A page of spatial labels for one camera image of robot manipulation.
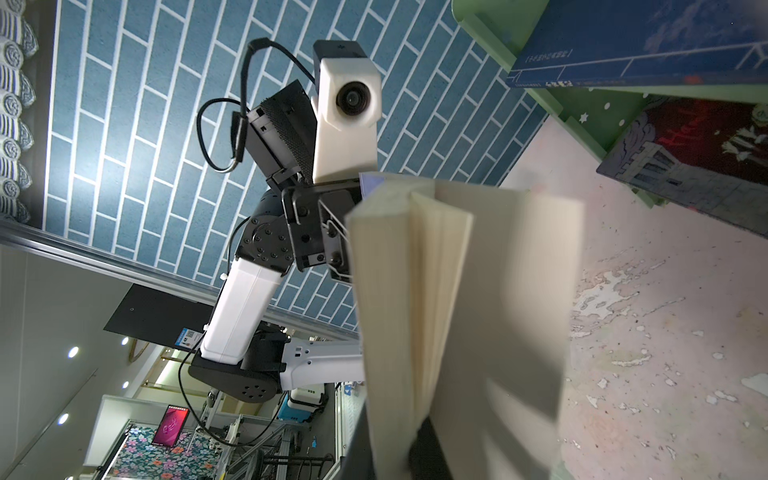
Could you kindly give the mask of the blue book yellow label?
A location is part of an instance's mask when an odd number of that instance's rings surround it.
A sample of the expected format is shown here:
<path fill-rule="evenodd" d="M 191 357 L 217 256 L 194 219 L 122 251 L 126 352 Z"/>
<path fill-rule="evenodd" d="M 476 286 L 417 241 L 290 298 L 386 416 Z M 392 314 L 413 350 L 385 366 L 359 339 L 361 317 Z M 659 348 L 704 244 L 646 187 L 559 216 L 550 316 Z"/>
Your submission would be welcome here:
<path fill-rule="evenodd" d="M 551 1 L 512 87 L 764 84 L 764 1 Z"/>

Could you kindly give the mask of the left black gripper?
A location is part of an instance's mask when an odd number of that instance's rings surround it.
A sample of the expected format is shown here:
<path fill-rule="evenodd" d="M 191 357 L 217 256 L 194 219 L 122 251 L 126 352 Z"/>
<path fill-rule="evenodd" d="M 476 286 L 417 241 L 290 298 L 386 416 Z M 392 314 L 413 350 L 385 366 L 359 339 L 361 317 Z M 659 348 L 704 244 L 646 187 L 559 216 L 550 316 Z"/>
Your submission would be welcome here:
<path fill-rule="evenodd" d="M 345 216 L 362 201 L 360 181 L 289 187 L 281 201 L 296 268 L 326 266 L 333 280 L 351 284 Z"/>

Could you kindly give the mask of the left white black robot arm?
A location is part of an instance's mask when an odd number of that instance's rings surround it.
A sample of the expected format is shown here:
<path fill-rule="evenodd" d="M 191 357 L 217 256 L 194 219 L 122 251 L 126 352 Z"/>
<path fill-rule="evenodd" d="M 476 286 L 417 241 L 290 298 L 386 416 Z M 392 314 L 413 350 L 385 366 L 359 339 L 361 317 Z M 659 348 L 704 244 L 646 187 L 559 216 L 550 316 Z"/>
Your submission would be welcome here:
<path fill-rule="evenodd" d="M 265 315 L 291 269 L 325 265 L 351 281 L 344 217 L 362 200 L 357 180 L 311 181 L 316 117 L 297 81 L 248 111 L 245 149 L 268 184 L 245 221 L 206 332 L 195 346 L 190 375 L 246 403 L 265 402 L 300 387 L 361 382 L 356 341 L 294 340 Z"/>

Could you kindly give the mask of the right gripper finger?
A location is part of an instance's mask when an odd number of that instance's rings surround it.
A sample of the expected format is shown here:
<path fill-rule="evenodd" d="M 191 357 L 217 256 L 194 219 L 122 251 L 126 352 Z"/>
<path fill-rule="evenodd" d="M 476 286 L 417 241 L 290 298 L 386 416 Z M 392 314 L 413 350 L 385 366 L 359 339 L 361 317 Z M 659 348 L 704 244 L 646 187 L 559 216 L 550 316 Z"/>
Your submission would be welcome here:
<path fill-rule="evenodd" d="M 426 418 L 410 447 L 408 465 L 413 480 L 452 480 L 430 418 Z"/>

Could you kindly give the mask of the red Hamlet picture book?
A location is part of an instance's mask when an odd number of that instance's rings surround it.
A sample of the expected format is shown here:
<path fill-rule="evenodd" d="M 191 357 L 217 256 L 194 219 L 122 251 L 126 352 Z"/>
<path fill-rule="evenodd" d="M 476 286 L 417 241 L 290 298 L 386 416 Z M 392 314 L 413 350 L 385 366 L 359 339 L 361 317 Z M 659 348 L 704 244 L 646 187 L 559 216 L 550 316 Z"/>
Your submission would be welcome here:
<path fill-rule="evenodd" d="M 767 234 L 767 106 L 662 97 L 598 173 L 759 236 Z"/>

